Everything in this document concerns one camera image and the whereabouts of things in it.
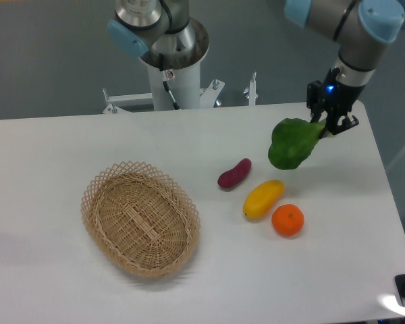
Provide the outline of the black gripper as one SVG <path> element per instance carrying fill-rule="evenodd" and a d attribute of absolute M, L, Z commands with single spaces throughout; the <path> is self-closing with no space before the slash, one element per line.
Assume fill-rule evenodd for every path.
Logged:
<path fill-rule="evenodd" d="M 323 83 L 318 80 L 309 83 L 306 94 L 306 106 L 310 109 L 310 122 L 318 122 L 324 110 L 327 113 L 325 125 L 329 126 L 329 133 L 334 136 L 359 124 L 359 120 L 350 113 L 353 104 L 365 87 L 341 83 L 337 80 L 340 75 L 339 67 L 331 69 Z"/>

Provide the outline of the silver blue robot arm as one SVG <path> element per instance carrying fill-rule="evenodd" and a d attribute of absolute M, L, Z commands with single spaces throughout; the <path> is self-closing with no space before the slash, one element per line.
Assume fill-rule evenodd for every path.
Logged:
<path fill-rule="evenodd" d="M 397 1 L 287 1 L 285 16 L 340 46 L 322 82 L 307 87 L 312 122 L 325 117 L 321 137 L 358 124 L 352 106 L 404 23 Z M 205 27 L 187 1 L 117 1 L 108 22 L 111 40 L 140 58 L 151 73 L 156 110 L 192 109 L 200 100 L 200 62 L 209 49 Z"/>

